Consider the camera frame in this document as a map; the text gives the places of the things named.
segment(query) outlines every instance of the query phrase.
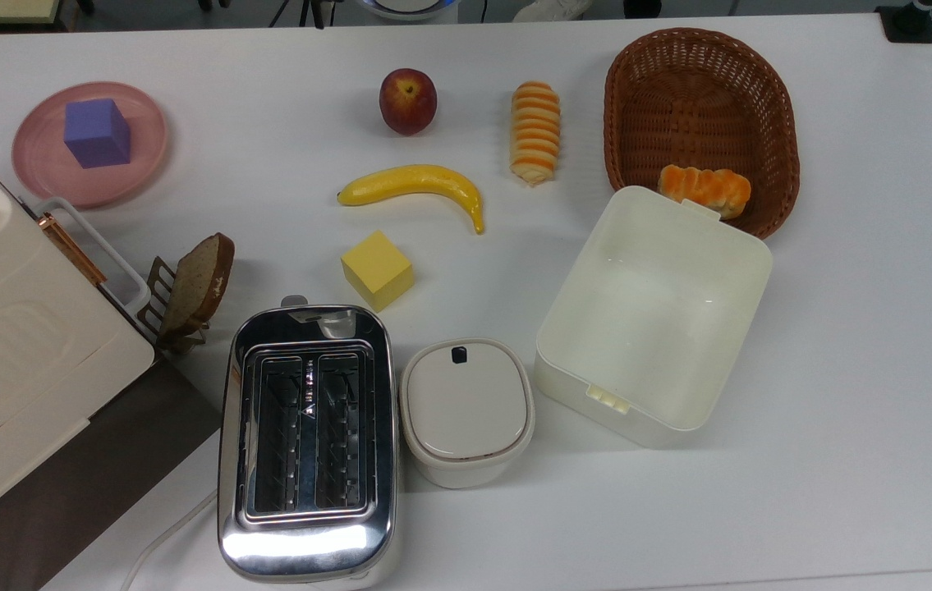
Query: purple cube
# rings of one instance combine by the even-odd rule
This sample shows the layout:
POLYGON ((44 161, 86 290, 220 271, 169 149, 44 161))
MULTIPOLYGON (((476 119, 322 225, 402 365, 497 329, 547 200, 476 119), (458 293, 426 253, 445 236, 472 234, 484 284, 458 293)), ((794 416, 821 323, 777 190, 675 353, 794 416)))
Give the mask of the purple cube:
POLYGON ((83 168, 127 164, 131 128, 111 98, 64 106, 64 145, 83 168))

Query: toaster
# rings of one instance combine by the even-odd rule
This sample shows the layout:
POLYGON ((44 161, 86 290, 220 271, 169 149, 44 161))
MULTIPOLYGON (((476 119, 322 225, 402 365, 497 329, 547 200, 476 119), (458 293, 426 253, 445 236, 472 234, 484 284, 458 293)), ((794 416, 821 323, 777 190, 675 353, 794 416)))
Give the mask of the toaster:
POLYGON ((354 306, 289 306, 232 341, 218 545, 249 580, 370 587, 399 560, 397 396, 386 329, 354 306))

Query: red apple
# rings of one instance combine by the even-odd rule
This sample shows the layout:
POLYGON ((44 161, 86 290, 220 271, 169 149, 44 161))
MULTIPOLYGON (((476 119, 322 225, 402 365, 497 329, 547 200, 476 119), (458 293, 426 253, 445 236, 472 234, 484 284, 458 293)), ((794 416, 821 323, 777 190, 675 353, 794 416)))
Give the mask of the red apple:
POLYGON ((415 135, 436 115, 436 86, 423 72, 408 67, 391 71, 382 81, 379 108, 393 131, 415 135))

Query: wicker basket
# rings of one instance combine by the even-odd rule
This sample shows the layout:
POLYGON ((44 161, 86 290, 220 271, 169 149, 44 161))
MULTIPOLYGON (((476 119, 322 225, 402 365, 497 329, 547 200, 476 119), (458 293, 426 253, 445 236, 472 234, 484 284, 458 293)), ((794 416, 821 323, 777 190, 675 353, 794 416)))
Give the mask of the wicker basket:
POLYGON ((668 164, 731 168, 751 201, 727 220, 758 238, 797 198, 791 97, 754 49, 712 30, 657 30, 615 57, 604 86, 604 163, 615 190, 651 190, 668 164))

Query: yellow cube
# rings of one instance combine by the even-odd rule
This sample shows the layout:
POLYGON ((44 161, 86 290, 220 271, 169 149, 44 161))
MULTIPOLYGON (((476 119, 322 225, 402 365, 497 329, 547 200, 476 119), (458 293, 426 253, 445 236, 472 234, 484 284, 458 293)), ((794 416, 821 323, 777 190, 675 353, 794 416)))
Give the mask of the yellow cube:
POLYGON ((374 311, 382 310, 414 285, 411 261, 382 231, 343 254, 342 270, 374 311))

